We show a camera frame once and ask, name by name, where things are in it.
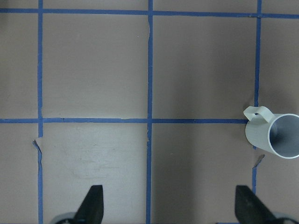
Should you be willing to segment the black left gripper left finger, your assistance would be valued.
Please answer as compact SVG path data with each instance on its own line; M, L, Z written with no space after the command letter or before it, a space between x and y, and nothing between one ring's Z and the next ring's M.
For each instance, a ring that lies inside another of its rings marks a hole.
M77 210L74 221L76 224L100 224L102 219L103 186L93 185Z

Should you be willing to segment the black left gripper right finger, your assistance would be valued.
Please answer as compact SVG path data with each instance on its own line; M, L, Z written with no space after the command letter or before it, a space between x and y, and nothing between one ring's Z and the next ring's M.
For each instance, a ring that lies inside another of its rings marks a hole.
M235 216L240 224L269 224L275 216L246 185L235 188Z

